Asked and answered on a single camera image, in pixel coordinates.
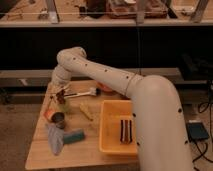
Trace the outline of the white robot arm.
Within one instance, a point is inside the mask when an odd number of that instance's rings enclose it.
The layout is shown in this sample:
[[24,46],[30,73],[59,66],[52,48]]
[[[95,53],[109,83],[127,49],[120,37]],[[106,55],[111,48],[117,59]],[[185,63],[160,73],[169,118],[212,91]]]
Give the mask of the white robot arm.
[[59,51],[52,83],[66,85],[74,72],[131,100],[141,171],[194,171],[180,97],[170,80],[89,61],[81,47]]

